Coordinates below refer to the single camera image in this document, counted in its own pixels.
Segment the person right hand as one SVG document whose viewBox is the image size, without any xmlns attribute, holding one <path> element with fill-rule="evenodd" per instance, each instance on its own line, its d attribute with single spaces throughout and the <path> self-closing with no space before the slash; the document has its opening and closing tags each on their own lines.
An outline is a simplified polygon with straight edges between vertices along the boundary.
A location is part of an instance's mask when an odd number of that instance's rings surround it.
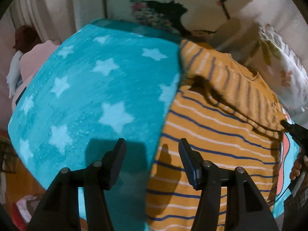
<svg viewBox="0 0 308 231">
<path fill-rule="evenodd" d="M 307 168 L 307 156 L 300 153 L 291 169 L 290 179 L 295 180 L 305 168 Z"/>
</svg>

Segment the dark patterned sleeve forearm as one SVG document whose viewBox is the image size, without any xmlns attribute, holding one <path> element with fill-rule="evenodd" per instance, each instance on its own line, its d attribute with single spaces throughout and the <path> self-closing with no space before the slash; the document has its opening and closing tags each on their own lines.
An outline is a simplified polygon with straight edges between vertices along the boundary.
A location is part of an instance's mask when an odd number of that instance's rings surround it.
<svg viewBox="0 0 308 231">
<path fill-rule="evenodd" d="M 301 211 L 307 201 L 307 188 L 299 190 L 295 197 L 290 195 L 284 201 L 284 220 L 282 230 L 295 230 L 301 217 Z"/>
</svg>

